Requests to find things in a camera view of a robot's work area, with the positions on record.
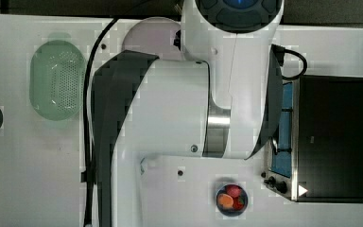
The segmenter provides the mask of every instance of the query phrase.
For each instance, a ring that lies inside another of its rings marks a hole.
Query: black cable
[[[84,86],[83,86],[83,126],[84,126],[84,158],[85,158],[85,175],[87,182],[87,195],[85,202],[84,224],[92,224],[92,209],[93,209],[93,194],[94,194],[94,181],[90,178],[95,173],[95,159],[91,160],[90,155],[90,125],[87,115],[87,91],[90,84],[91,69],[93,67],[94,57],[99,44],[102,42],[105,35],[111,29],[111,27],[118,21],[117,18],[113,18],[111,22],[102,30],[99,37],[96,39],[93,49],[91,50],[90,58],[87,63],[87,69],[85,71]]]
[[[291,80],[296,80],[298,79],[300,76],[304,75],[304,73],[306,72],[306,69],[308,67],[308,64],[307,64],[307,61],[305,59],[305,57],[303,55],[301,55],[300,53],[296,52],[296,51],[293,51],[293,50],[289,50],[289,49],[285,49],[285,53],[286,54],[291,54],[291,55],[294,55],[296,56],[297,58],[299,58],[301,61],[302,61],[302,71],[300,72],[300,74],[294,76],[294,77],[285,77],[285,76],[282,76],[282,78],[284,80],[287,80],[287,81],[291,81]]]
[[[285,77],[282,75],[282,79],[283,80],[287,80],[287,81],[292,81],[292,80],[296,80],[298,79],[300,76],[304,75],[306,70],[307,70],[307,67],[308,67],[308,63],[305,59],[305,57],[303,55],[301,55],[300,53],[296,52],[296,51],[293,51],[293,50],[289,50],[289,49],[286,49],[280,45],[276,45],[276,44],[273,44],[272,45],[272,51],[273,53],[275,54],[276,56],[276,59],[279,63],[279,65],[282,67],[285,63],[285,54],[291,54],[291,55],[294,55],[296,56],[297,58],[299,58],[302,63],[303,63],[303,67],[302,67],[302,71],[300,72],[300,74],[294,76],[294,77]]]

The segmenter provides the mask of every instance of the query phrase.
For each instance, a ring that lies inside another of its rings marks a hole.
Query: green basket
[[[78,113],[85,67],[80,51],[66,41],[40,46],[31,60],[29,98],[34,110],[54,121]]]

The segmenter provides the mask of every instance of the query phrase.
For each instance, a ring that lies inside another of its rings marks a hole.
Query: orange food
[[[219,194],[217,196],[217,204],[219,204],[223,209],[232,209],[233,198],[227,194]]]

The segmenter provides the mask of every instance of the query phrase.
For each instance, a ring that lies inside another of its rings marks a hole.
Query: bowl
[[[217,209],[225,216],[237,217],[244,213],[248,204],[247,192],[236,183],[223,184],[216,192]]]

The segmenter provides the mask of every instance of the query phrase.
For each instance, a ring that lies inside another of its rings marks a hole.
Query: black knob
[[[264,183],[266,183],[270,187],[274,187],[276,184],[276,179],[274,177],[269,177],[267,180],[264,180]]]
[[[275,184],[276,189],[280,192],[280,193],[286,193],[287,192],[287,184],[285,184],[285,182],[280,182]]]

